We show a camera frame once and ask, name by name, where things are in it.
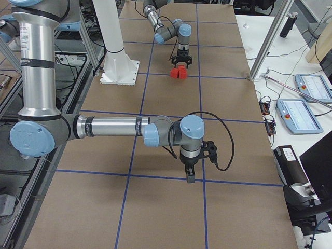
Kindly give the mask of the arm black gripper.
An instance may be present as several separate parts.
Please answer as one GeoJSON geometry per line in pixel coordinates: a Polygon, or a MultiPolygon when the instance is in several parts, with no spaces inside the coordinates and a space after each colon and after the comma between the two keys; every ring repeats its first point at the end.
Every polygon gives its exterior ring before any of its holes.
{"type": "Polygon", "coordinates": [[[186,68],[192,65],[192,57],[189,55],[188,49],[178,49],[177,55],[172,57],[172,65],[174,65],[174,68],[176,68],[176,65],[181,62],[186,63],[186,68]]]}

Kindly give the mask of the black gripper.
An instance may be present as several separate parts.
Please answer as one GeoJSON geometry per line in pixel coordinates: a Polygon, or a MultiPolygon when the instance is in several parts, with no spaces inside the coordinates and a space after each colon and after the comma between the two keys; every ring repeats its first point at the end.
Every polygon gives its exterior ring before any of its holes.
{"type": "Polygon", "coordinates": [[[185,166],[186,182],[189,184],[192,184],[195,182],[196,174],[195,174],[194,167],[195,167],[195,164],[197,164],[200,159],[203,159],[203,157],[201,155],[198,155],[193,158],[189,158],[189,157],[184,156],[183,154],[180,154],[180,161],[185,166]]]}

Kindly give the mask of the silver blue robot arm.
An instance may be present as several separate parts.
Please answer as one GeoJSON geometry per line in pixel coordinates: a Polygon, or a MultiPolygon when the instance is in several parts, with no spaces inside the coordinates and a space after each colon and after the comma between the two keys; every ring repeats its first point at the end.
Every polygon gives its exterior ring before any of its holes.
{"type": "MultiPolygon", "coordinates": [[[[170,25],[162,23],[157,10],[166,6],[169,1],[143,1],[142,11],[144,17],[150,22],[154,30],[154,41],[158,44],[176,38],[176,54],[171,54],[169,60],[174,66],[171,75],[177,73],[177,77],[187,74],[186,70],[192,64],[192,56],[189,54],[191,39],[191,25],[175,19],[169,21],[170,25]]],[[[149,124],[144,132],[144,143],[147,146],[163,146],[166,142],[169,152],[176,158],[174,146],[180,147],[179,159],[184,164],[186,181],[195,182],[195,164],[199,160],[201,142],[204,134],[204,122],[196,115],[187,115],[179,121],[173,122],[167,128],[160,128],[157,124],[149,124]]]]}
{"type": "MultiPolygon", "coordinates": [[[[149,147],[180,146],[180,160],[186,170],[204,156],[204,122],[187,115],[177,122],[161,124],[162,117],[85,117],[62,114],[56,106],[55,38],[61,25],[80,28],[79,1],[9,1],[19,23],[23,108],[19,122],[10,130],[10,141],[21,154],[41,157],[73,139],[95,136],[142,136],[149,147]]],[[[173,37],[179,41],[172,64],[191,64],[188,54],[191,26],[180,19],[164,27],[156,10],[170,1],[143,1],[144,17],[154,29],[154,40],[162,44],[173,37]]],[[[139,61],[125,52],[116,1],[93,1],[105,45],[105,64],[101,83],[135,85],[139,61]]]]}

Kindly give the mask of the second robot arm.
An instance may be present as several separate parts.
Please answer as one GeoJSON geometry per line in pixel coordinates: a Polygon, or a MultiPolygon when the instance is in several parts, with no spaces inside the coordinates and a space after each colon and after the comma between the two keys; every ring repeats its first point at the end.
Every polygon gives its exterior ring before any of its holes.
{"type": "Polygon", "coordinates": [[[20,37],[20,24],[12,14],[1,16],[1,39],[5,43],[20,37]]]}

